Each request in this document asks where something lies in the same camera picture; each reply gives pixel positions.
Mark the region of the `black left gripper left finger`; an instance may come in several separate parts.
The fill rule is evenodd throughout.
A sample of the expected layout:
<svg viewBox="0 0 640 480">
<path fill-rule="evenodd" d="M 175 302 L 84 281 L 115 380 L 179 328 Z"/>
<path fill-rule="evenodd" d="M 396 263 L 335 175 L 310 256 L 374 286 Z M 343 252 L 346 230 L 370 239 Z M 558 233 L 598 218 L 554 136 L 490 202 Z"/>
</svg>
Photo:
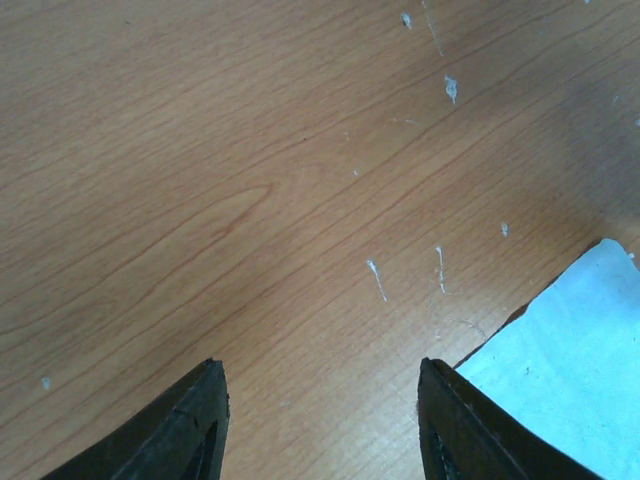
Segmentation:
<svg viewBox="0 0 640 480">
<path fill-rule="evenodd" d="M 230 421 L 221 361 L 204 360 L 47 479 L 219 479 Z"/>
</svg>

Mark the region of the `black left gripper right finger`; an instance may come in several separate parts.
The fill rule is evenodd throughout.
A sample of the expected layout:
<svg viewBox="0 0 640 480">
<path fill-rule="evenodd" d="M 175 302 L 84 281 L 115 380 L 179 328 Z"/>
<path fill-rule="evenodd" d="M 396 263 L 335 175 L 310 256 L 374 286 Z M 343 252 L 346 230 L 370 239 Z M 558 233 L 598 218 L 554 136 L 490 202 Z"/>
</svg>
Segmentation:
<svg viewBox="0 0 640 480">
<path fill-rule="evenodd" d="M 490 400 L 440 359 L 424 358 L 417 385 L 427 479 L 597 479 Z"/>
</svg>

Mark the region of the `light blue cleaning cloth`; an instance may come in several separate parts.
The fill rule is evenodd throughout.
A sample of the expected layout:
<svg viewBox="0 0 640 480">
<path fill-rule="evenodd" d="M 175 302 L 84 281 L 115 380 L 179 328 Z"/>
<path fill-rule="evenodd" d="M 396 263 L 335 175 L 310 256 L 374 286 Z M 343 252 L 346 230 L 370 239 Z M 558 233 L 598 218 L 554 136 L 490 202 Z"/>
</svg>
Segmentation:
<svg viewBox="0 0 640 480">
<path fill-rule="evenodd" d="M 639 270 L 604 239 L 458 373 L 605 479 L 639 476 Z"/>
</svg>

